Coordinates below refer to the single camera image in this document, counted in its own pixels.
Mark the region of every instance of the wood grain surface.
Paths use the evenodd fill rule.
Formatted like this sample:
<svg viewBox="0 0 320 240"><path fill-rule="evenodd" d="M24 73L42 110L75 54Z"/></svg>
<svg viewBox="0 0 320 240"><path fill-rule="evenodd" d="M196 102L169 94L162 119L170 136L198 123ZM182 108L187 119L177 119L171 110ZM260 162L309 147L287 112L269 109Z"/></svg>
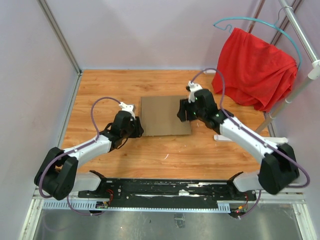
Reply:
<svg viewBox="0 0 320 240"><path fill-rule="evenodd" d="M198 71L193 70L86 70L75 99L63 148L78 145L96 134L90 118L94 101L110 96L136 105L139 116L142 96L185 95L186 85ZM196 82L212 90L213 75L201 74ZM214 95L219 103L221 95ZM223 106L245 125L256 129L263 113L251 106L240 106L229 97ZM120 110L112 100L103 100L94 109L100 130L112 122ZM228 179L234 174L257 170L259 165L233 142L216 142L214 132L201 121L191 123L192 134L180 136L145 136L129 139L120 150L100 155L83 165L79 172L95 170L106 177ZM263 136L268 136L265 129Z"/></svg>

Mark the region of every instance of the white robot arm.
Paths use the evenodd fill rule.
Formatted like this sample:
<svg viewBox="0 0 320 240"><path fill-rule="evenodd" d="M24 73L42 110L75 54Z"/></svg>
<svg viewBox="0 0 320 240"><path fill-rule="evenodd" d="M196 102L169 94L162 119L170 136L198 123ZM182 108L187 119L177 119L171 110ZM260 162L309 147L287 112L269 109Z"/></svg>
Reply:
<svg viewBox="0 0 320 240"><path fill-rule="evenodd" d="M34 183L42 184L41 188L57 200L71 192L99 191L104 177L95 171L77 173L77 169L101 154L121 148L129 138L140 138L144 132L139 117L134 114L134 105L122 102L119 106L121 110L114 121L91 140L66 149L50 149Z"/></svg>
<svg viewBox="0 0 320 240"><path fill-rule="evenodd" d="M273 150L279 150L296 161L290 145L268 141L246 127L232 113L218 109L212 93L199 84L189 82L186 89L190 94L187 99L180 100L178 118L182 122L204 122L207 128L240 145L260 164L260 171L239 172L227 181L234 195L249 190L266 190L275 195L299 177L298 168Z"/></svg>

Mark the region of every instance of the wire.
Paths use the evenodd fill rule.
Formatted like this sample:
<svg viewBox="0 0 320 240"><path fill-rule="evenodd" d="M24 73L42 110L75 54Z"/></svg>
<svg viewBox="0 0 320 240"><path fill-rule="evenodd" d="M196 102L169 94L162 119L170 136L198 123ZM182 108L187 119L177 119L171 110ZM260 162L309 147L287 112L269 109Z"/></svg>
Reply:
<svg viewBox="0 0 320 240"><path fill-rule="evenodd" d="M127 137L127 138L125 139L124 143L122 143L122 145L118 146L116 149L118 150L118 149L122 148L122 147L127 143L128 139L129 139L129 138Z"/></svg>
<svg viewBox="0 0 320 240"><path fill-rule="evenodd" d="M222 112L226 115L226 117L234 124L236 125L239 129L243 130L245 133L247 133L249 136L253 137L254 139L256 139L258 142L260 142L261 144L263 144L264 146L266 146L267 148L273 150L274 152L276 152L277 154L279 154L281 157L285 158L286 160L288 160L290 163L292 163L293 165L295 165L298 169L301 170L301 172L303 172L303 174L305 175L306 178L306 182L303 185L288 185L288 188L292 188L292 189L301 189L301 188L305 188L307 186L309 186L310 184L310 176L308 174L308 172L296 161L294 161L293 159L291 159L289 156L285 155L284 153L282 153L281 151L279 151L278 149L274 148L273 146L269 145L268 143L266 143L263 139L260 139L259 137L257 137L254 133L250 132L249 130L245 129L244 127L242 127L239 123L237 123L228 113L227 111L224 109L224 107L222 106L222 103L224 101L224 97L225 97L225 90L226 90L226 82L225 82L225 78L223 76L223 74L216 68L214 67L209 67L206 68L200 72L198 72L193 79L191 80L191 83L193 81L195 81L195 79L203 72L207 71L207 70L215 70L221 77L222 80L222 94L221 94L221 100L219 103L220 109L222 110Z"/></svg>
<svg viewBox="0 0 320 240"><path fill-rule="evenodd" d="M77 148L75 148L75 149L72 149L72 150L70 150L70 151L64 152L64 153L56 156L51 162L49 162L49 164L45 167L43 173L41 174L40 181L39 181L39 193L40 193L41 197L43 197L44 199L49 199L49 198L52 197L51 195L45 195L44 192L43 192L43 188L42 188L43 183L44 183L44 178L45 178L48 170L51 168L51 166L52 166L56 161L58 161L59 159L61 159L62 157L66 156L66 155L69 155L69 154L71 154L71 153L75 153L76 151L81 150L81 149L83 149L83 148L85 148L85 147L87 147L87 146L95 143L95 142L98 140L98 138L99 138L99 136L100 136L100 133L99 133L99 129L98 129L98 127L97 127L97 124L96 124L96 121L95 121L95 118L94 118L94 108L95 108L95 106L96 106L96 104L97 104L98 102L100 102L101 100L104 100L104 99L110 99L110 100L113 100L113 101L117 102L119 105L121 104L121 102L120 102L119 100L117 100L117 99L115 99L115 98L113 98L113 97L110 97L110 96L101 97L101 98L99 98L98 100L96 100L96 101L93 103L93 105L92 105L92 107L91 107L91 112L90 112L90 114L91 114L91 121L92 121L93 126L94 126L94 128L95 128L95 130L96 130L96 138L95 138L95 140L92 140L92 141L90 141L90 142L88 142L88 143L86 143L86 144L84 144L84 145L81 145L81 146L79 146L79 147L77 147Z"/></svg>
<svg viewBox="0 0 320 240"><path fill-rule="evenodd" d="M261 198L261 190L259 190L259 195L258 195L258 198L256 199L254 205L252 206L252 208L250 208L248 211L246 211L245 214L239 216L241 219L245 216L247 216L249 213L252 212L252 210L258 205L259 201L260 201L260 198Z"/></svg>
<svg viewBox="0 0 320 240"><path fill-rule="evenodd" d="M247 210L248 209L249 196L246 193L244 193L244 196L245 196L246 202L245 202L245 205L242 205L242 207L245 206L245 209Z"/></svg>
<svg viewBox="0 0 320 240"><path fill-rule="evenodd" d="M112 200L114 199L114 191L112 191L111 189L107 189L106 191L110 193L109 204L108 204L110 206Z"/></svg>
<svg viewBox="0 0 320 240"><path fill-rule="evenodd" d="M66 196L66 202L68 203L69 208L70 208L73 212L75 212L76 214L79 214L79 215L81 215L81 216L99 216L99 215L104 214L104 213L106 212L106 211L102 211L102 212L97 212L97 213L85 213L85 212L80 212L80 211L78 211L78 210L75 210L75 209L72 207L71 203L70 203L69 195Z"/></svg>

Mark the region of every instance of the brown cardboard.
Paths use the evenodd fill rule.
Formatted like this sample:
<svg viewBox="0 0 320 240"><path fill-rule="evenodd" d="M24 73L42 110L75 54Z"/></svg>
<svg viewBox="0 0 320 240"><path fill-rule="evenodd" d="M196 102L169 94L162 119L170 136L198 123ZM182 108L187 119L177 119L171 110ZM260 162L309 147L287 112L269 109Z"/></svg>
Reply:
<svg viewBox="0 0 320 240"><path fill-rule="evenodd" d="M190 122L181 122L177 117L180 99L185 98L186 96L141 97L143 136L190 135Z"/></svg>

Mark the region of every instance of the red cloth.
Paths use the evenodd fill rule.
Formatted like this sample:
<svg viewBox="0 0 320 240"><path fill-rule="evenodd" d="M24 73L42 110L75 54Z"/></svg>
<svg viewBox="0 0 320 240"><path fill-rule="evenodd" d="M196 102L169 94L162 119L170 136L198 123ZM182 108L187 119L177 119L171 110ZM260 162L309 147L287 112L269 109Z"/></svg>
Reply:
<svg viewBox="0 0 320 240"><path fill-rule="evenodd" d="M290 93L298 71L293 57L239 28L225 42L217 69L225 79L225 95L266 112ZM219 74L212 86L214 93L222 93Z"/></svg>

